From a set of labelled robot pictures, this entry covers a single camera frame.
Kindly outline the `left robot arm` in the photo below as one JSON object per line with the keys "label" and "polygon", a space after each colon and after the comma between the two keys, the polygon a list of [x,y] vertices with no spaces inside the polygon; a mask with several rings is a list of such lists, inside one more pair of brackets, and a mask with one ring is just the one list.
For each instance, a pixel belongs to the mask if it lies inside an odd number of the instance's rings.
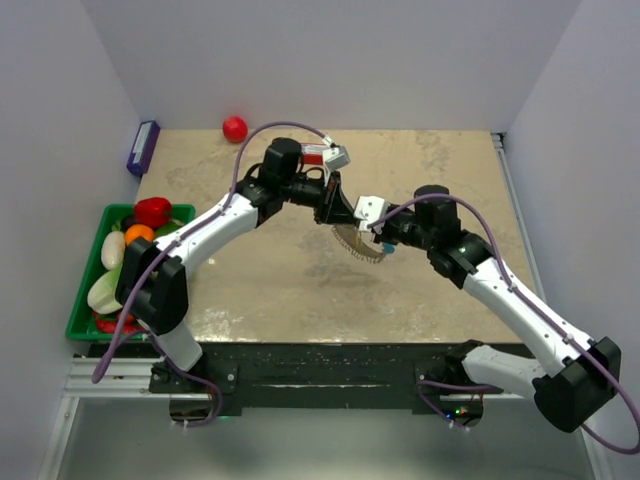
{"label": "left robot arm", "polygon": [[299,142],[277,138],[262,162],[252,165],[216,206],[170,235],[137,239],[126,248],[116,298],[175,364],[171,378],[183,391],[196,392],[207,380],[202,348],[185,320],[188,280],[201,264],[287,202],[311,208],[318,223],[353,224],[353,208],[341,191],[338,172],[350,162],[346,149],[332,144],[323,150],[318,178],[308,177],[303,160]]}

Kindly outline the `blue grey keyring with rings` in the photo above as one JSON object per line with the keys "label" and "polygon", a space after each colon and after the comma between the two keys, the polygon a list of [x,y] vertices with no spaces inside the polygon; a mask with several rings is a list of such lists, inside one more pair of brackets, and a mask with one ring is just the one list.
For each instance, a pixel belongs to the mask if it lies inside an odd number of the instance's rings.
{"label": "blue grey keyring with rings", "polygon": [[394,245],[375,243],[372,233],[360,231],[355,225],[334,225],[332,233],[352,256],[371,264],[381,263],[396,251]]}

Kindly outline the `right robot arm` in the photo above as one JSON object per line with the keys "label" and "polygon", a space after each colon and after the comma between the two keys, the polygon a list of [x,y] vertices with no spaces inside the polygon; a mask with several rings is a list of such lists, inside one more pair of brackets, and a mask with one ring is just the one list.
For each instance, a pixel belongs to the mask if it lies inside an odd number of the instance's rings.
{"label": "right robot arm", "polygon": [[592,338],[531,292],[501,259],[492,235],[462,229],[460,199],[425,185],[401,206],[384,203],[362,224],[383,241],[426,252],[434,270],[492,311],[524,343],[528,358],[467,342],[445,369],[459,393],[483,385],[532,400],[558,430],[571,433],[616,394],[621,350]]}

